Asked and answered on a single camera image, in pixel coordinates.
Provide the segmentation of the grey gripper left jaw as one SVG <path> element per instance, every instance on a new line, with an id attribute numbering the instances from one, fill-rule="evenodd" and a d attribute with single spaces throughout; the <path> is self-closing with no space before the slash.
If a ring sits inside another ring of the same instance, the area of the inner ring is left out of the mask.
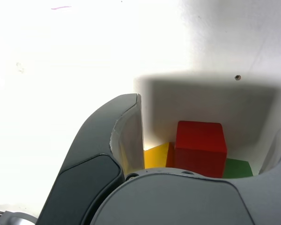
<path id="1" fill-rule="evenodd" d="M 81 126 L 37 224 L 90 224 L 126 176 L 143 169 L 141 96 L 120 95 L 98 108 Z"/>

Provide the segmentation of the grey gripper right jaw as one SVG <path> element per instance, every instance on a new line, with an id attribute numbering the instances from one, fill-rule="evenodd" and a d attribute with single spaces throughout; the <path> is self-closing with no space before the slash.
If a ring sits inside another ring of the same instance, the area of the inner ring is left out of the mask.
<path id="1" fill-rule="evenodd" d="M 93 225 L 281 225 L 281 160 L 239 179 L 142 174 L 113 191 Z"/>

